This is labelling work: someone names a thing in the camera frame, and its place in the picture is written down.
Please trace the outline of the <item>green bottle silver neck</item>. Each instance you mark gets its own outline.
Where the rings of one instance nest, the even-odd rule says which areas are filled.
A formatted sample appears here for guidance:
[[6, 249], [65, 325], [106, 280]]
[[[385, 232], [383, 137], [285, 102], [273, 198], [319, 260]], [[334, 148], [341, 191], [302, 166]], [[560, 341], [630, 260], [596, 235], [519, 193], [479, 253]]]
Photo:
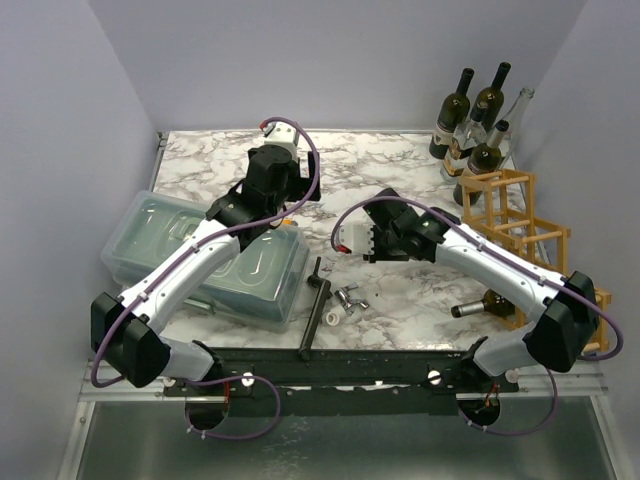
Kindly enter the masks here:
[[500, 143], [508, 129], [507, 120], [500, 120], [495, 124], [485, 141], [473, 149], [461, 177], [491, 173], [498, 169], [503, 158]]

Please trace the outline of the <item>square clear liquor bottle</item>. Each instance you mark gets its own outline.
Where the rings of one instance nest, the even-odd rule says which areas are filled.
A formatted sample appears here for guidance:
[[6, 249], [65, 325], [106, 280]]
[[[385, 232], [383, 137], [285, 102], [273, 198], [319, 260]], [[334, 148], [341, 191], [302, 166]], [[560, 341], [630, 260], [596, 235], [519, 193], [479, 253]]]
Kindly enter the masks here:
[[487, 101], [477, 101], [469, 118], [455, 128], [440, 169], [446, 183], [455, 183], [458, 180], [473, 149], [484, 142], [487, 131], [483, 126], [483, 120], [488, 111]]

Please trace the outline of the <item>green bottle white label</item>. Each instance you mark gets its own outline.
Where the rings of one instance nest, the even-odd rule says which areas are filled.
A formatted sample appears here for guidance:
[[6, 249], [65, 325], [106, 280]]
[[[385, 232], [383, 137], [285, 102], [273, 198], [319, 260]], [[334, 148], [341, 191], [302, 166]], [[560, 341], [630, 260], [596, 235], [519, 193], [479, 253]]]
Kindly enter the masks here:
[[469, 112], [470, 101], [467, 92], [474, 74], [472, 68], [464, 68], [456, 90], [443, 101], [429, 145], [429, 153], [436, 159], [444, 159], [455, 128]]

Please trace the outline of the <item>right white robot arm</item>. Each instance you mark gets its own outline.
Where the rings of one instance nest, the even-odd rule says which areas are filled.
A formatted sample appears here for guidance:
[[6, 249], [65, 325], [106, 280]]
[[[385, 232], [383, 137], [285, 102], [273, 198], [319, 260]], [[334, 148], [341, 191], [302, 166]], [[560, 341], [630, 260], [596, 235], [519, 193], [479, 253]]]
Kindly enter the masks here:
[[387, 188], [364, 207], [376, 244], [412, 260], [457, 270], [493, 290], [527, 317], [525, 326], [479, 341], [460, 379], [480, 392], [508, 370], [540, 364], [571, 370], [598, 326], [590, 277], [564, 276], [497, 246], [457, 216], [437, 207], [410, 206]]

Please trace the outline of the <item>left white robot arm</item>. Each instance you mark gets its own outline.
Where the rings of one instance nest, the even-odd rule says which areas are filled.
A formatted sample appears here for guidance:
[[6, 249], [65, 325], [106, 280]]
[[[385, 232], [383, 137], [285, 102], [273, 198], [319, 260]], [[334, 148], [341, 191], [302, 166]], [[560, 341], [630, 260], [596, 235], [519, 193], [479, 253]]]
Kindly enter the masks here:
[[272, 223], [319, 194], [320, 157], [308, 154], [309, 177], [281, 146], [248, 152], [244, 179], [213, 202], [192, 236], [143, 280], [117, 297], [102, 293], [91, 304], [94, 361], [106, 361], [135, 387], [160, 376], [184, 379], [201, 395], [214, 393], [222, 380], [214, 356], [194, 342], [166, 339], [162, 332], [179, 306]]

